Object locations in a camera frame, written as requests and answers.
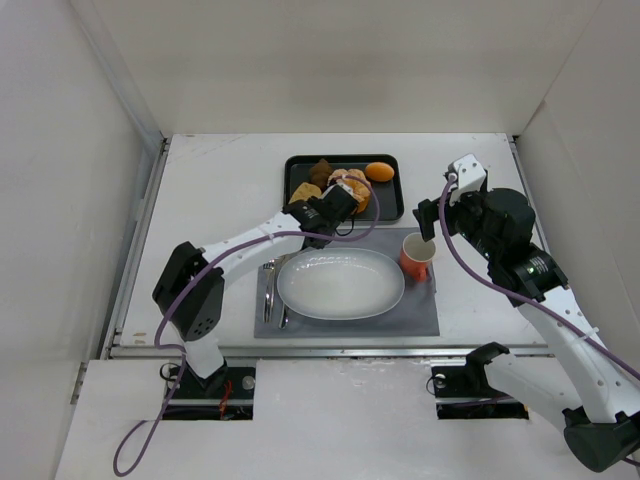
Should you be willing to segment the large orange sugared bun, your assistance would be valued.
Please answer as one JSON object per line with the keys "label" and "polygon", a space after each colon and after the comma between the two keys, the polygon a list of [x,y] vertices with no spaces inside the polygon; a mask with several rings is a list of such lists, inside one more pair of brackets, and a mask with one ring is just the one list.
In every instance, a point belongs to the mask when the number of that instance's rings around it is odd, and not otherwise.
{"label": "large orange sugared bun", "polygon": [[360,214],[366,209],[371,197],[371,192],[369,190],[371,184],[362,170],[334,170],[328,177],[327,186],[332,186],[334,184],[347,186],[350,189],[353,198],[358,201],[358,206],[353,211],[353,214]]}

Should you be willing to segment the white oval plate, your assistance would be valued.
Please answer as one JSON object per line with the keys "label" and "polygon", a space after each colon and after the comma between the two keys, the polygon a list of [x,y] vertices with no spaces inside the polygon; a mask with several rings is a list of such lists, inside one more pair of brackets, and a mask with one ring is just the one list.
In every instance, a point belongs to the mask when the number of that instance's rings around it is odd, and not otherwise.
{"label": "white oval plate", "polygon": [[353,321],[393,309],[404,295],[405,278],[396,261],[382,253],[330,248],[289,260],[276,286],[284,305],[304,317]]}

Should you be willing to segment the silver fork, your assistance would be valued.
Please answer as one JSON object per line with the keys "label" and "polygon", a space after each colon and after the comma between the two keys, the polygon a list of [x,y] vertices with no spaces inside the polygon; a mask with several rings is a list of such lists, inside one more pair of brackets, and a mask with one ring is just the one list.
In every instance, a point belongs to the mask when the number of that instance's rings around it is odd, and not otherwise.
{"label": "silver fork", "polygon": [[[266,278],[266,272],[267,272],[269,269],[272,269],[272,268],[273,268],[273,265],[274,265],[273,260],[270,260],[269,262],[267,262],[266,264],[264,264],[264,265],[263,265],[263,271],[264,271],[264,273],[265,273],[265,278]],[[279,275],[279,272],[280,272],[281,268],[279,268],[278,270],[275,270],[274,306],[275,306],[275,299],[276,299],[276,295],[277,295],[277,290],[276,290],[276,281],[277,281],[277,279],[278,279],[278,275]],[[289,320],[289,318],[288,318],[288,315],[289,315],[289,309],[288,309],[288,306],[284,303],[284,301],[281,301],[281,303],[282,303],[282,305],[281,305],[281,311],[280,311],[280,319],[279,319],[279,321],[278,321],[278,328],[279,328],[279,329],[285,329],[285,328],[286,328],[286,326],[287,326],[287,324],[288,324],[288,320]]]}

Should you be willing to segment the silver spoon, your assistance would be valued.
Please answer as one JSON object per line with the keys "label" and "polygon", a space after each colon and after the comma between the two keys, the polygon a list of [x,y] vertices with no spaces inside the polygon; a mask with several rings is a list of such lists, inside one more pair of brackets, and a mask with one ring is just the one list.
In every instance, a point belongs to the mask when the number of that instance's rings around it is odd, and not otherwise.
{"label": "silver spoon", "polygon": [[274,291],[275,291],[275,269],[269,269],[266,272],[266,290],[263,309],[263,322],[269,323],[271,321],[273,307],[274,307]]}

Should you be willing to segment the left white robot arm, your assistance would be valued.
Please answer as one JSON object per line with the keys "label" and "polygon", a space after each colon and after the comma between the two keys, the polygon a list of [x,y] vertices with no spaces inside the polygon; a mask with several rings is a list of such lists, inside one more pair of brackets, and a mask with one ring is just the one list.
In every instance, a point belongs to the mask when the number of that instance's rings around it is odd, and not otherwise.
{"label": "left white robot arm", "polygon": [[297,200],[271,219],[234,238],[197,248],[174,248],[152,292],[163,314],[154,346],[177,349],[183,370],[207,396],[225,382],[227,362],[214,336],[221,320],[225,289],[270,260],[305,249],[322,249],[357,209],[347,185],[334,185],[318,198]]}

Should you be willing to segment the black rectangular tray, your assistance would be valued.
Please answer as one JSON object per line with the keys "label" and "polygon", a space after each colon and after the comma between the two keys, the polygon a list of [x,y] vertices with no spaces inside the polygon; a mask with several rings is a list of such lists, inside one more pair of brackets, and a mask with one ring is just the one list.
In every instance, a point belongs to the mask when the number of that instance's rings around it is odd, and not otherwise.
{"label": "black rectangular tray", "polygon": [[404,214],[404,199],[397,160],[388,154],[337,154],[296,155],[284,164],[283,204],[287,204],[294,191],[310,179],[310,169],[325,159],[333,169],[360,169],[375,162],[386,163],[394,170],[394,177],[387,182],[371,183],[380,204],[379,222],[393,224]]}

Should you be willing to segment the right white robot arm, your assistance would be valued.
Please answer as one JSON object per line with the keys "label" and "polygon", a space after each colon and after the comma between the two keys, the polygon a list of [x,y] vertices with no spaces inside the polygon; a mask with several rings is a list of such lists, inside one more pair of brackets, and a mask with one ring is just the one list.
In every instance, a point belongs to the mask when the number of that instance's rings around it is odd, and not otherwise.
{"label": "right white robot arm", "polygon": [[639,449],[639,373],[612,354],[573,304],[569,282],[532,241],[536,215],[527,198],[497,188],[459,194],[444,189],[413,214],[423,239],[460,235],[487,262],[480,282],[505,295],[544,338],[569,378],[567,387],[526,372],[510,350],[491,342],[450,367],[449,382],[471,395],[506,394],[531,407],[562,434],[589,470],[603,472]]}

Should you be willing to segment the small orange round bun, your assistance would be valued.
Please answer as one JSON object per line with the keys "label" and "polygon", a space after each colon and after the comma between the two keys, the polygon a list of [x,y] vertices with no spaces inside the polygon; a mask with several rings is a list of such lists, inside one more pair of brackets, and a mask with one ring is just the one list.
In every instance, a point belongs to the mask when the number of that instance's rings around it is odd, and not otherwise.
{"label": "small orange round bun", "polygon": [[385,162],[373,162],[368,164],[364,173],[368,179],[378,183],[389,182],[395,176],[394,168]]}

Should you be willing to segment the aluminium rail frame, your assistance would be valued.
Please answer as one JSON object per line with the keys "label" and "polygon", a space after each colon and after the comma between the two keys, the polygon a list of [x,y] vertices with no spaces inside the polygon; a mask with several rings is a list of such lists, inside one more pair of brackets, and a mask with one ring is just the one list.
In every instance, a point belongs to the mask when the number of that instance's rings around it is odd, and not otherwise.
{"label": "aluminium rail frame", "polygon": [[[399,164],[404,205],[412,210],[443,186],[447,165],[472,153],[490,183],[524,190],[514,141],[505,133],[177,134],[155,163],[138,210],[134,242],[98,351],[102,361],[161,362],[172,349],[152,345],[161,316],[151,299],[173,248],[215,243],[270,218],[281,206],[284,165],[300,154],[382,153]],[[543,339],[509,302],[462,270],[444,244],[434,262],[440,333],[436,337],[258,339],[253,333],[256,277],[224,299],[216,328],[223,354],[240,358],[461,356],[496,341],[519,355],[546,353]]]}

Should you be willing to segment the yellow bread slice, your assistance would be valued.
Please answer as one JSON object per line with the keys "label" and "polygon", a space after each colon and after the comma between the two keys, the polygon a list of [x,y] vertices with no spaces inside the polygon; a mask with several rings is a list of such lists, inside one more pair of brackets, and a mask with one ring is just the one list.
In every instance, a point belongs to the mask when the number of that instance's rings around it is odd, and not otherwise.
{"label": "yellow bread slice", "polygon": [[319,188],[317,185],[314,185],[308,182],[303,182],[295,189],[288,203],[292,204],[297,201],[307,201],[312,197],[320,198],[322,194],[323,194],[322,189]]}

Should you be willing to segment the orange mug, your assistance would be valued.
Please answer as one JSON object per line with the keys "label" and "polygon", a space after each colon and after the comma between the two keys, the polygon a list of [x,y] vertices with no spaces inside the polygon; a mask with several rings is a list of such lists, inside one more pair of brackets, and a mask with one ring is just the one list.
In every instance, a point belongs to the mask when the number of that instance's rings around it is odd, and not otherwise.
{"label": "orange mug", "polygon": [[410,233],[402,243],[400,268],[415,282],[425,282],[435,254],[436,245],[433,240],[425,241],[419,232]]}

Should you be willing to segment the brown chocolate pastry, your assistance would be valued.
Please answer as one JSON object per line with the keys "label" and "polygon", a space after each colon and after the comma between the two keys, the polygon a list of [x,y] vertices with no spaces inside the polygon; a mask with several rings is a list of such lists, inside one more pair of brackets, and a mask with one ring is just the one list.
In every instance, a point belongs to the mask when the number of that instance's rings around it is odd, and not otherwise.
{"label": "brown chocolate pastry", "polygon": [[324,189],[332,173],[333,168],[326,159],[322,158],[309,170],[310,183]]}

